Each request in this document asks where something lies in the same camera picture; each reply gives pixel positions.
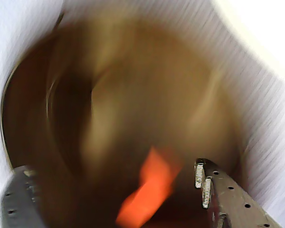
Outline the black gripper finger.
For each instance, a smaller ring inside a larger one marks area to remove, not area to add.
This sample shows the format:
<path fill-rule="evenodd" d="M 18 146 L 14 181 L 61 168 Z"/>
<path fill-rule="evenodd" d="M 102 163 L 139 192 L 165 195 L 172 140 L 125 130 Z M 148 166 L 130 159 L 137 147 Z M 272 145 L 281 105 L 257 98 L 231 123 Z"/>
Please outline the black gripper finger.
<path fill-rule="evenodd" d="M 195 188 L 210 228 L 281 227 L 251 196 L 214 162 L 198 158 L 194 164 Z"/>
<path fill-rule="evenodd" d="M 27 166 L 14 169 L 0 198 L 2 228 L 45 228 L 38 208 L 38 188 L 34 172 Z"/>

